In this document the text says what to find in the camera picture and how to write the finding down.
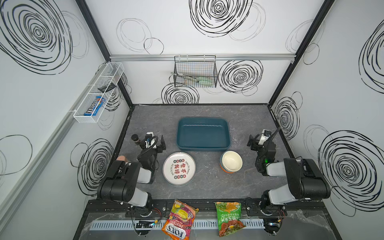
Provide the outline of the white plate red characters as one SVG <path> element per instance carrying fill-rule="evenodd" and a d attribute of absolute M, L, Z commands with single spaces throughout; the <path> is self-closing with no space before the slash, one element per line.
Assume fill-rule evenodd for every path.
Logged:
<path fill-rule="evenodd" d="M 195 176 L 196 162 L 184 152 L 171 154 L 163 164 L 163 175 L 172 186 L 187 185 Z"/>

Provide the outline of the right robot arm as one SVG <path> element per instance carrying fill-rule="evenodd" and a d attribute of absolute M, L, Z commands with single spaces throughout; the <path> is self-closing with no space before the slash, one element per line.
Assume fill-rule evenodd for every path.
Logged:
<path fill-rule="evenodd" d="M 331 196 L 331 187 L 312 159 L 285 158 L 276 161 L 274 134 L 265 131 L 255 137 L 250 135 L 247 146 L 257 152 L 255 167 L 263 176 L 285 177 L 287 184 L 266 190 L 261 196 L 259 208 L 262 214 L 271 216 L 282 206 L 297 201 L 320 201 Z"/>

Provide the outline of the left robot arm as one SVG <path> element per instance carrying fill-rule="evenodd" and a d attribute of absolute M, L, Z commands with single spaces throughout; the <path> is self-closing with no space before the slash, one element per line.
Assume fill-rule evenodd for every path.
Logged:
<path fill-rule="evenodd" d="M 97 199 L 107 202 L 128 204 L 142 217 L 161 210 L 155 207 L 150 193 L 140 190 L 137 184 L 149 185 L 155 181 L 156 171 L 160 167 L 158 154 L 166 150 L 163 136 L 148 132 L 143 140 L 132 135 L 132 140 L 141 148 L 135 161 L 124 156 L 118 157 L 105 174 L 97 189 Z"/>

